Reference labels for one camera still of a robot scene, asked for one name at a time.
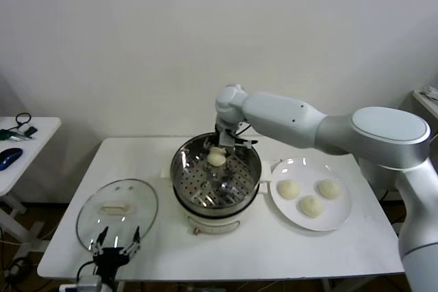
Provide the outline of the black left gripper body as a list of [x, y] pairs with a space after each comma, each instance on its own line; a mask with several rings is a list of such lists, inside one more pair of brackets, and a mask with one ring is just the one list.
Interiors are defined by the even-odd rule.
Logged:
[[129, 255], [123, 248], [103, 248], [94, 255], [96, 274], [101, 277], [115, 277], [118, 269], [129, 262]]

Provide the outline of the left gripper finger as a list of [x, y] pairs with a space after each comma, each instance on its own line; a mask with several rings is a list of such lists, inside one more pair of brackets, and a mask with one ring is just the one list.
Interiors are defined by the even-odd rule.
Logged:
[[102, 254], [103, 253], [103, 242], [105, 241], [105, 237], [108, 232], [108, 226], [106, 226], [98, 235], [95, 241], [90, 244], [90, 250], [93, 254]]
[[121, 255], [134, 255], [140, 249], [140, 242], [141, 242], [140, 227], [137, 226], [131, 244], [129, 246], [127, 246], [126, 248], [123, 248], [119, 252], [119, 254], [121, 254]]

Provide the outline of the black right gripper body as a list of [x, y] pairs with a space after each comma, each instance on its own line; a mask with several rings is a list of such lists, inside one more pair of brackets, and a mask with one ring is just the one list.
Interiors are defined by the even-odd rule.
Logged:
[[219, 145], [236, 144], [237, 136], [235, 133], [239, 129], [239, 124], [217, 123], [215, 129], [217, 130]]

